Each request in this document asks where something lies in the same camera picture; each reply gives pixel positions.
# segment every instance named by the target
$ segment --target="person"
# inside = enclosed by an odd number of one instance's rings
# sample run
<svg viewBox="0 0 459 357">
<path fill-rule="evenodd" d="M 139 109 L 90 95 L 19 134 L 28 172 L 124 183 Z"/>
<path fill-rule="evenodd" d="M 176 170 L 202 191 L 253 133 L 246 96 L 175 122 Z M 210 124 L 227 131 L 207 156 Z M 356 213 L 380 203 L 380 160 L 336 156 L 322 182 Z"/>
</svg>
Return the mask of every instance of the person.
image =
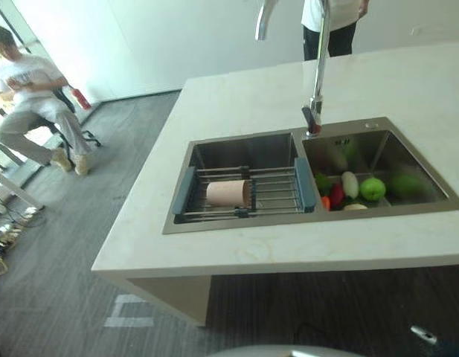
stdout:
<svg viewBox="0 0 459 357">
<path fill-rule="evenodd" d="M 356 22 L 367 14 L 369 1 L 330 1 L 330 40 L 328 42 L 330 56 L 352 54 Z M 306 61 L 317 59 L 321 17 L 320 0 L 305 0 L 302 25 L 304 26 L 304 58 Z"/>
<path fill-rule="evenodd" d="M 68 86 L 67 79 L 47 59 L 19 52 L 13 34 L 1 26 L 0 54 L 4 57 L 0 65 L 0 96 L 16 105 L 0 126 L 0 143 L 42 166 L 55 164 L 69 171 L 72 165 L 62 148 L 50 150 L 25 137 L 39 115 L 59 125 L 74 150 L 76 173 L 86 175 L 90 147 L 82 136 L 77 117 L 52 92 Z"/>
</svg>

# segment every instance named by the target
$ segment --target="office chair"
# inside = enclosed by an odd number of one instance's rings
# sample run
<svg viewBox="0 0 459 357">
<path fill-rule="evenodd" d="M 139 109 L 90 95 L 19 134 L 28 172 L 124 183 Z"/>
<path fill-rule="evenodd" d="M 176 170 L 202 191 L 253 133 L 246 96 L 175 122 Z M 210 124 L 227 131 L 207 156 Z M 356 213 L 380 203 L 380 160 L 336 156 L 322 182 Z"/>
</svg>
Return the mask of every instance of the office chair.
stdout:
<svg viewBox="0 0 459 357">
<path fill-rule="evenodd" d="M 64 92 L 62 91 L 62 88 L 53 90 L 53 93 L 57 97 L 57 99 L 61 100 L 62 102 L 64 102 L 66 104 L 66 106 L 69 108 L 69 110 L 72 113 L 75 113 L 74 104 L 65 96 Z M 3 116 L 3 117 L 6 115 L 6 112 L 3 110 L 3 108 L 0 108 L 0 115 Z M 46 128 L 48 128 L 49 131 L 52 133 L 52 135 L 54 135 L 54 134 L 58 134 L 59 135 L 60 139 L 62 140 L 62 145 L 61 146 L 64 147 L 67 159 L 72 164 L 74 164 L 74 162 L 71 160 L 71 150 L 70 149 L 72 148 L 72 146 L 68 143 L 68 141 L 65 138 L 65 136 L 58 130 L 58 128 L 56 127 L 55 123 L 52 123 L 51 121 L 46 120 L 43 117 L 39 117 L 39 119 L 36 119 L 33 123 L 30 124 L 29 131 L 35 130 L 37 128 L 40 128 L 41 126 L 45 126 Z M 90 131 L 84 130 L 84 131 L 82 131 L 82 135 L 83 135 L 84 139 L 86 139 L 86 141 L 95 143 L 96 147 L 101 147 L 102 146 L 102 144 L 99 142 L 99 140 Z"/>
</svg>

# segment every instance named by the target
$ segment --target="white countertop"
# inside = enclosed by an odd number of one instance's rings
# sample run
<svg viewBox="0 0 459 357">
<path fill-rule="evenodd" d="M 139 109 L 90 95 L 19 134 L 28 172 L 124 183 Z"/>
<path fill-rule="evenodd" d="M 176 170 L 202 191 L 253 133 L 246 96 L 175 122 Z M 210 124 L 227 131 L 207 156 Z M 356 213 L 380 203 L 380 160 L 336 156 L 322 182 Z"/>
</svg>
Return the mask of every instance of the white countertop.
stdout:
<svg viewBox="0 0 459 357">
<path fill-rule="evenodd" d="M 92 270 L 131 278 L 458 264 L 459 210 L 161 233 L 189 141 L 304 126 L 314 67 L 188 80 Z M 322 123 L 388 117 L 459 195 L 459 42 L 329 59 L 323 92 Z"/>
</svg>

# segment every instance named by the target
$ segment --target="white t-shirt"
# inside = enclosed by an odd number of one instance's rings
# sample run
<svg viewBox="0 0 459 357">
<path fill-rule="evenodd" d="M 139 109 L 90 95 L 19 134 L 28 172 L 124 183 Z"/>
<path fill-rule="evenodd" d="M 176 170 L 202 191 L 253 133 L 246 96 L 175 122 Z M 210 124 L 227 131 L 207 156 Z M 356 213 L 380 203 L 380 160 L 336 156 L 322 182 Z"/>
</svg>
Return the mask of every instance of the white t-shirt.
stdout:
<svg viewBox="0 0 459 357">
<path fill-rule="evenodd" d="M 6 84 L 10 78 L 21 84 L 27 83 L 49 83 L 63 77 L 62 73 L 49 60 L 34 56 L 32 54 L 22 54 L 22 58 L 11 62 L 3 59 L 0 65 L 0 92 L 10 91 L 11 88 Z M 21 90 L 14 95 L 14 103 L 19 104 L 29 98 L 53 97 L 52 91 L 26 91 Z"/>
<path fill-rule="evenodd" d="M 358 10 L 362 0 L 331 0 L 330 31 L 344 28 L 358 20 Z M 302 25 L 309 30 L 320 32 L 320 0 L 305 0 Z"/>
</svg>

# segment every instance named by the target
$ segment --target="dish rack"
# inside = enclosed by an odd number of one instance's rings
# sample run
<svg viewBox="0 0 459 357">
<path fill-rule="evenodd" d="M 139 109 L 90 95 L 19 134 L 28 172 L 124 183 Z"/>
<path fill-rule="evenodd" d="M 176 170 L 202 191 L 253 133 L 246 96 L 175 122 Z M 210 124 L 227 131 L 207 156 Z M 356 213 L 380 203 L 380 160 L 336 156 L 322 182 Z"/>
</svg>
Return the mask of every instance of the dish rack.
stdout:
<svg viewBox="0 0 459 357">
<path fill-rule="evenodd" d="M 175 223 L 247 219 L 274 214 L 310 213 L 315 191 L 309 179 L 306 158 L 296 158 L 292 167 L 251 169 L 248 166 L 196 169 L 188 167 L 172 206 Z M 211 182 L 248 180 L 249 207 L 214 207 L 206 201 Z"/>
</svg>

